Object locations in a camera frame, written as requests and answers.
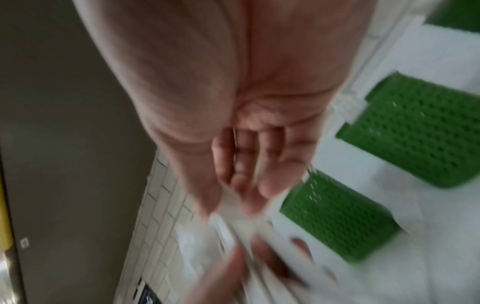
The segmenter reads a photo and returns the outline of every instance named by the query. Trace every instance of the tiled wall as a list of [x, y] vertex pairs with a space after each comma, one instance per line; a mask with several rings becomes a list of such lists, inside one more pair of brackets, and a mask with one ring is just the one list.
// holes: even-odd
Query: tiled wall
[[138, 211], [114, 304], [130, 304], [140, 277], [166, 302], [166, 272], [178, 255], [175, 227], [191, 221], [193, 201], [177, 183], [167, 158], [158, 153]]
[[[439, 1], [441, 0], [379, 0], [344, 90], [349, 91], [358, 80], [362, 68], [381, 47], [402, 15], [412, 9], [424, 12], [424, 8]], [[166, 272], [171, 267], [172, 260], [179, 258], [175, 227], [189, 222], [195, 210], [192, 200], [177, 183], [177, 178], [162, 153], [157, 154], [148, 180], [114, 304], [132, 302], [140, 277], [147, 281], [163, 302], [168, 298], [175, 302], [177, 298], [171, 294], [166, 280]]]

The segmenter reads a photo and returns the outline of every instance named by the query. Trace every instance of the human hand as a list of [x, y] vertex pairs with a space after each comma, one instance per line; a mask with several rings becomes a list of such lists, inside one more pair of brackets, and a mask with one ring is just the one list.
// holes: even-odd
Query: human hand
[[[292, 243], [309, 257], [310, 251], [302, 240]], [[251, 250], [257, 259], [264, 262], [279, 277], [295, 279], [283, 261], [261, 238], [254, 237]], [[237, 247], [226, 258], [217, 262], [189, 292], [183, 304], [228, 304], [241, 289], [247, 275], [245, 250]]]
[[300, 181], [374, 3], [75, 0], [205, 215], [220, 201], [219, 181], [248, 214]]

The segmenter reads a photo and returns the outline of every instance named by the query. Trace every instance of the green plastic basket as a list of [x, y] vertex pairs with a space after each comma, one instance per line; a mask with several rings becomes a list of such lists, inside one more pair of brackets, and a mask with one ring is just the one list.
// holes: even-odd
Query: green plastic basket
[[444, 28], [480, 33], [480, 1], [449, 0], [429, 17], [427, 23]]
[[364, 259], [400, 229], [381, 205], [321, 172], [292, 190], [280, 213], [347, 262]]
[[337, 137], [437, 187], [480, 172], [480, 97], [399, 73], [367, 96], [369, 106]]

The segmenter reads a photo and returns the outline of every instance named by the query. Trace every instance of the gray panel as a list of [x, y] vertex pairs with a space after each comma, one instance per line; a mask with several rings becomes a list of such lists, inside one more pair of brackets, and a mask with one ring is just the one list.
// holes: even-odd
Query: gray panel
[[73, 4], [0, 3], [0, 151], [30, 304], [110, 303], [155, 147]]

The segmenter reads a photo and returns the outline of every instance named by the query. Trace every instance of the yellow stripe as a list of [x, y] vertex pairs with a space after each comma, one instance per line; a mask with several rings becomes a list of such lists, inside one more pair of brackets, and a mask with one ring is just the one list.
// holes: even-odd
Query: yellow stripe
[[14, 238], [10, 230], [9, 213], [2, 188], [2, 177], [0, 176], [0, 250], [5, 251], [12, 247], [13, 244]]

